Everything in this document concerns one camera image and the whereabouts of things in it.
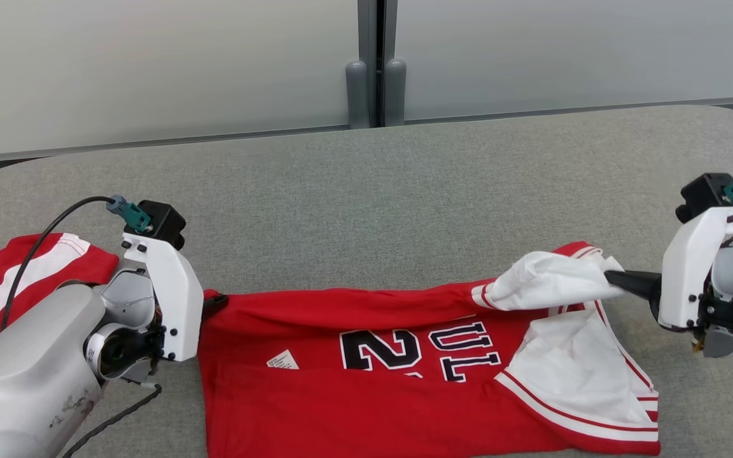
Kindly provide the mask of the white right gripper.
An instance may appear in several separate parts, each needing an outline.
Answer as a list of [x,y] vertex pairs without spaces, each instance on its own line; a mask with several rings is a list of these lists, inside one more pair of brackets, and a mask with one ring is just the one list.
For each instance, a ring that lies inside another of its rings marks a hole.
[[667,330],[696,325],[733,331],[733,206],[711,207],[678,229],[664,252],[661,274],[607,270],[609,284],[649,303]]

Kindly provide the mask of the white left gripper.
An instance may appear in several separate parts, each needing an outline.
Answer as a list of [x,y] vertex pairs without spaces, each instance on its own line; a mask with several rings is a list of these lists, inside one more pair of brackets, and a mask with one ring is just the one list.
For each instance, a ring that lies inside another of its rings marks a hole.
[[202,307],[207,322],[227,306],[227,294],[207,296],[203,301],[203,289],[191,263],[171,243],[130,232],[123,233],[123,240],[130,243],[124,258],[143,264],[151,279],[161,324],[167,331],[177,331],[166,335],[164,356],[175,362],[192,359],[200,339]]

